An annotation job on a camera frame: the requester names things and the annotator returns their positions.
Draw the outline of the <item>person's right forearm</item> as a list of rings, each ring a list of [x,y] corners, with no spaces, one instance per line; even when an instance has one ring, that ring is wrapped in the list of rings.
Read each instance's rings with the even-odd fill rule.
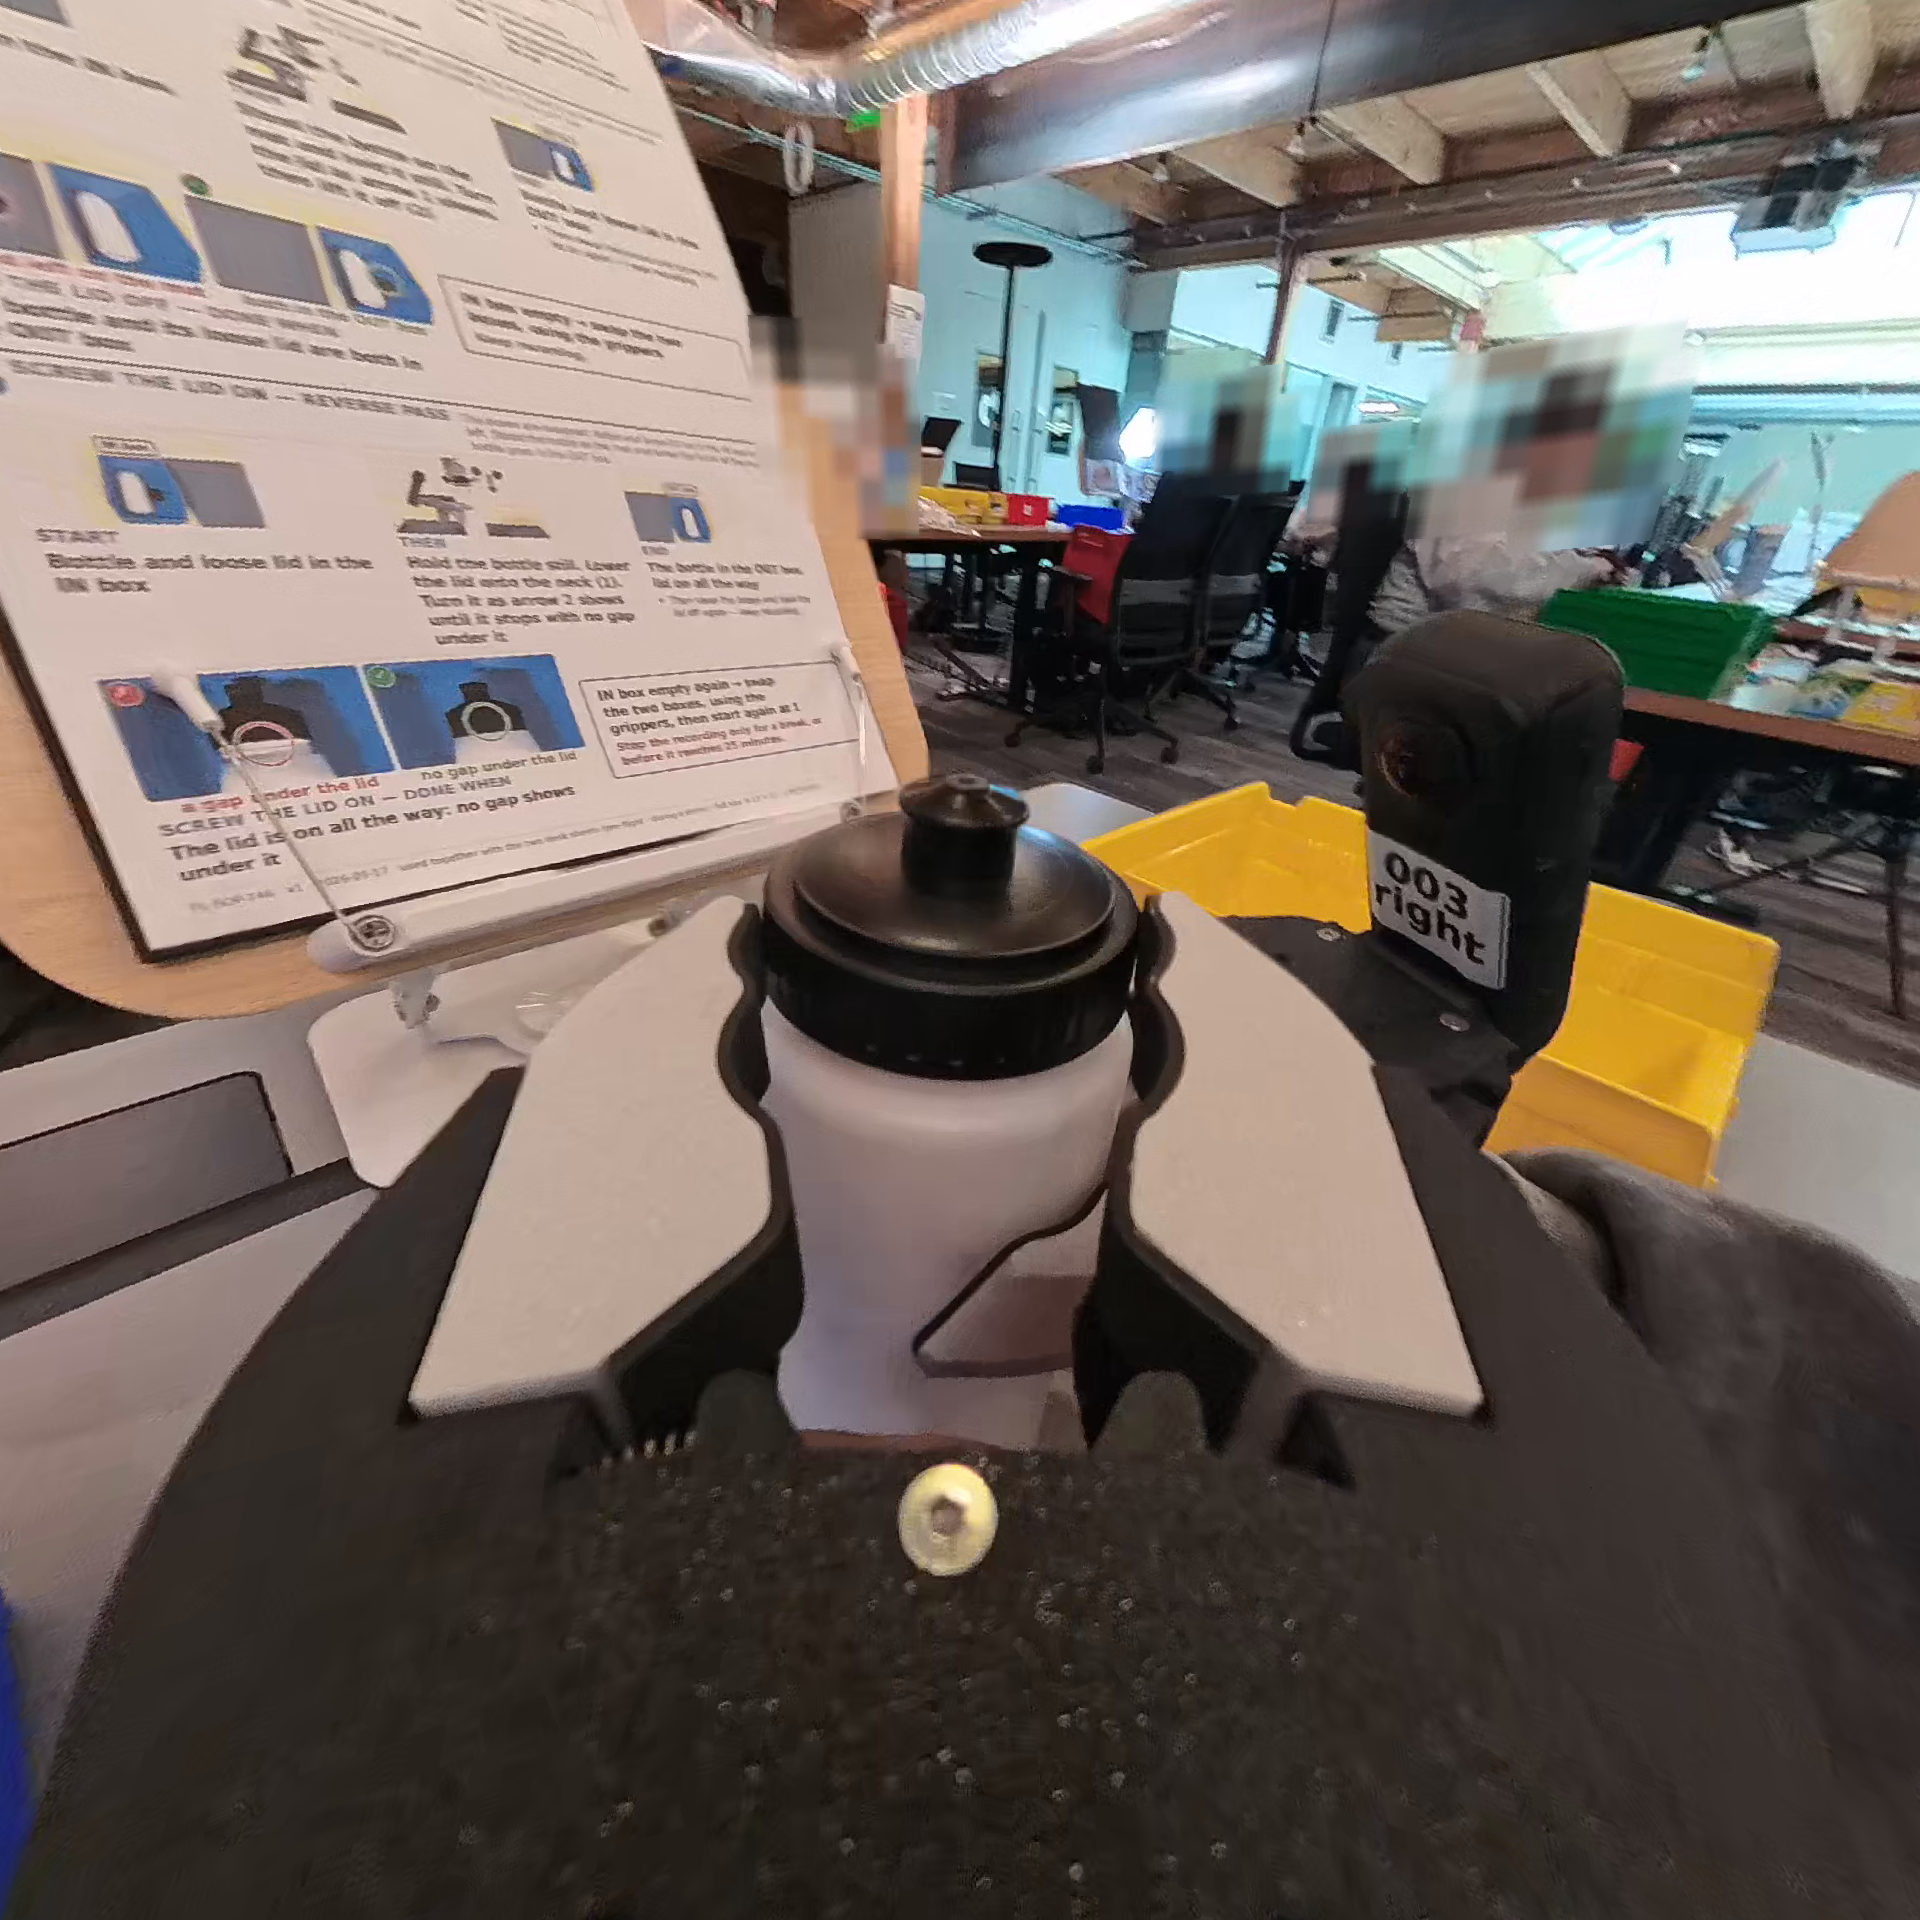
[[[1573,1150],[1503,1158],[1708,1433],[1809,1658],[1915,1684],[1915,1286],[1718,1191]]]

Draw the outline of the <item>white plastic bottle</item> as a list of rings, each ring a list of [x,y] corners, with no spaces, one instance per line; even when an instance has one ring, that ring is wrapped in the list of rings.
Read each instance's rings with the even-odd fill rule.
[[[1087,1270],[978,1278],[1017,1241],[1091,1223],[1132,1094],[1132,1024],[1065,1065],[986,1081],[850,1064],[777,1009],[762,1035],[805,1280],[777,1370],[790,1424],[1035,1448],[1073,1343],[1068,1282]]]

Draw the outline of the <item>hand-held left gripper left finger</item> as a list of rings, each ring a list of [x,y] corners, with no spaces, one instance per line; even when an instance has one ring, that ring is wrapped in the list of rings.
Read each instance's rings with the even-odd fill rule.
[[[485,1168],[406,1206],[437,1449],[796,1449],[796,1210],[764,1112],[762,915],[702,906],[534,1047]]]

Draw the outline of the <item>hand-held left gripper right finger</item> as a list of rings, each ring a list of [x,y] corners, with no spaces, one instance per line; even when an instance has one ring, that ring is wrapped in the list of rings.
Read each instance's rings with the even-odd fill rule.
[[[1073,1328],[1091,1446],[1178,1376],[1219,1454],[1281,1454],[1316,1400],[1454,1422],[1483,1387],[1375,1064],[1187,896],[1142,911],[1135,1105]]]

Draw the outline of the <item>yellow plastic bin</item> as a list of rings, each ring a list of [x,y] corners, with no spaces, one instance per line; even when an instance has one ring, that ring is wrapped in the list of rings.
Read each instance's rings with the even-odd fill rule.
[[[1364,827],[1354,804],[1241,785],[1085,844],[1135,896],[1182,895],[1219,920],[1363,932]],[[1594,884],[1569,1010],[1495,1120],[1498,1155],[1569,1148],[1711,1187],[1773,976],[1775,943]]]

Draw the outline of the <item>black office chair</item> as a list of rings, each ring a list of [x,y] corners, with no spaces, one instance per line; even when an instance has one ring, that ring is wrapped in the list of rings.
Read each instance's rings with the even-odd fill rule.
[[[1164,486],[1132,528],[1106,628],[1077,617],[1054,566],[1022,646],[1003,745],[1014,750],[1037,730],[1081,736],[1085,769],[1099,778],[1110,743],[1139,736],[1178,764],[1182,742],[1164,728],[1162,707],[1188,690],[1236,730],[1238,710],[1217,665],[1265,601],[1298,497],[1298,488],[1217,495]]]

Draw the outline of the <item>black floor lamp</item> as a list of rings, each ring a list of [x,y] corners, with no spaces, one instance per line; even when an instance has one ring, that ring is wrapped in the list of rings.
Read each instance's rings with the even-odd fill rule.
[[[1045,271],[1052,263],[1052,252],[1045,246],[1029,240],[993,240],[974,248],[975,263],[1001,275],[1001,308],[998,308],[998,386],[993,422],[993,490],[1001,486],[1001,448],[1009,419],[1009,386],[1012,372],[1012,336],[1017,308],[1017,280],[1025,273]]]

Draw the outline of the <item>wooden background table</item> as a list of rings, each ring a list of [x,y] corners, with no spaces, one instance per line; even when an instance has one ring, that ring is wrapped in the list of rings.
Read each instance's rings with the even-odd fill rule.
[[[1694,730],[1717,739],[1764,742],[1790,758],[1817,758],[1890,767],[1906,774],[1917,769],[1917,739],[1875,728],[1855,728],[1828,719],[1775,712],[1750,712],[1729,702],[1694,700],[1655,688],[1630,688],[1623,712],[1639,723],[1667,730]]]

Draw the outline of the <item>yellow cardboard box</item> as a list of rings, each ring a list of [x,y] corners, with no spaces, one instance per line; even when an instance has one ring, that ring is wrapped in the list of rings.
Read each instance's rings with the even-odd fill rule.
[[[1917,739],[1917,675],[1892,665],[1826,664],[1801,682],[1787,713]]]

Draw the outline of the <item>background document stand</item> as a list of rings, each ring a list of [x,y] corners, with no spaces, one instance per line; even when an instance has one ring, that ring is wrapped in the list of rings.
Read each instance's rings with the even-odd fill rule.
[[[1917,472],[1892,482],[1820,566],[1823,591],[1906,617],[1917,606]]]

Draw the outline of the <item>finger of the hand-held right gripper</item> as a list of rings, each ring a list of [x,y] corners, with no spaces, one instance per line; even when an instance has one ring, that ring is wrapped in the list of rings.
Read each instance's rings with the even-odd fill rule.
[[[1045,1376],[1069,1358],[1097,1267],[1119,1103],[1060,1134],[1037,1114],[964,1114],[915,1163],[916,1376]]]

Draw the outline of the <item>black bottle lid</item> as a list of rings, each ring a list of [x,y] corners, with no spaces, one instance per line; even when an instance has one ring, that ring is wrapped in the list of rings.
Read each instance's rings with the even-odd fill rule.
[[[1127,1016],[1141,911],[980,775],[787,849],[762,895],[764,1006],[852,1065],[986,1084],[1073,1065]]]

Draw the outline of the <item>green stacked bins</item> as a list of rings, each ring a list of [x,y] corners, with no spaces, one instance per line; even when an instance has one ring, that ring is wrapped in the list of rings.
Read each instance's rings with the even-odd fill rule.
[[[1562,591],[1540,624],[1605,646],[1627,688],[1701,702],[1732,692],[1779,635],[1763,608],[1639,588]]]

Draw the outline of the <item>red chair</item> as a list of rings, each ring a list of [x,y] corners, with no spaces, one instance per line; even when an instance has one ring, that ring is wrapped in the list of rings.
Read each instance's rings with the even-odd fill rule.
[[[1113,594],[1122,560],[1134,539],[1127,528],[1074,524],[1057,572],[1073,594],[1073,611],[1085,624],[1106,628],[1113,622]]]

